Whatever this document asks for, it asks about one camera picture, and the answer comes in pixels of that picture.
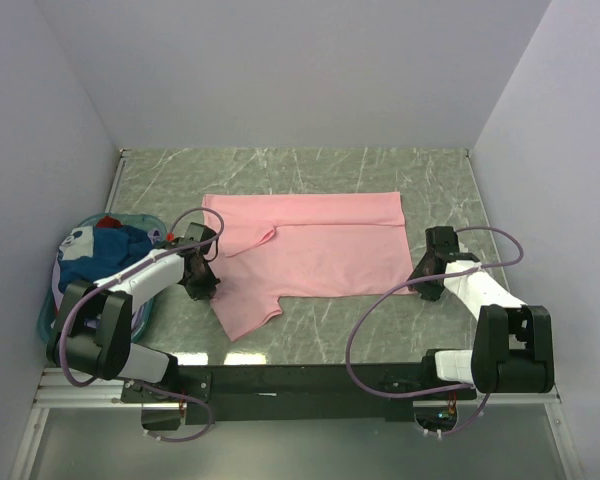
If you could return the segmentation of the pink t shirt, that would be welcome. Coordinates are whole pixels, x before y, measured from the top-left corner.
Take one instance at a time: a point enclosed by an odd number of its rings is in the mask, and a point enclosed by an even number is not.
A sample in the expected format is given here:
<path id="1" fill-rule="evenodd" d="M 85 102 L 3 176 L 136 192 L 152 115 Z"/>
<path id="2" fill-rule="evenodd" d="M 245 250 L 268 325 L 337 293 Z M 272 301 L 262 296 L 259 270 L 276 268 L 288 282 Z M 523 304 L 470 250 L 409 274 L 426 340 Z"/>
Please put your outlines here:
<path id="1" fill-rule="evenodd" d="M 379 295 L 413 271 L 397 192 L 207 194 L 202 205 L 221 234 L 211 306 L 232 341 L 280 315 L 283 297 Z"/>

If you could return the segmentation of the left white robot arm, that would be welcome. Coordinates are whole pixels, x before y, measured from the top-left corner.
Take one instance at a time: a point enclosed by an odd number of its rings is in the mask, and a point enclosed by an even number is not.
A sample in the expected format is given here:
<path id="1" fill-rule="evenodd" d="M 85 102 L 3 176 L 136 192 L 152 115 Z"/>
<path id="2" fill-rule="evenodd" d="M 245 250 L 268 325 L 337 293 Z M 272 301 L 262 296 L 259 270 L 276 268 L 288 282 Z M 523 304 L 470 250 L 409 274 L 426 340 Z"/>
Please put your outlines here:
<path id="1" fill-rule="evenodd" d="M 142 260 L 96 282 L 77 280 L 64 294 L 46 347 L 47 359 L 93 379 L 144 382 L 156 401 L 183 392 L 178 360 L 132 342 L 132 319 L 162 290 L 179 284 L 194 300 L 209 299 L 220 280 L 205 255 L 215 242 L 184 248 L 163 242 Z"/>

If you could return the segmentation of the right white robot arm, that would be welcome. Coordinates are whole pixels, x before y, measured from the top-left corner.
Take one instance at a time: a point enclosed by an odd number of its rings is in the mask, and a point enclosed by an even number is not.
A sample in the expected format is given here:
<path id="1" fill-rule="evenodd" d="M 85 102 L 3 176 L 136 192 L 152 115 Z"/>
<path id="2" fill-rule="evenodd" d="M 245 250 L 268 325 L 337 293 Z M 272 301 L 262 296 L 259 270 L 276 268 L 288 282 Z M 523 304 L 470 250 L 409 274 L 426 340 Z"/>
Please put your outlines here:
<path id="1" fill-rule="evenodd" d="M 427 253 L 417 264 L 409 289 L 423 300 L 455 295 L 477 321 L 469 350 L 438 350 L 434 365 L 421 371 L 424 395 L 440 399 L 454 382 L 486 393 L 550 392 L 554 387 L 551 316 L 542 306 L 511 295 L 465 252 Z"/>

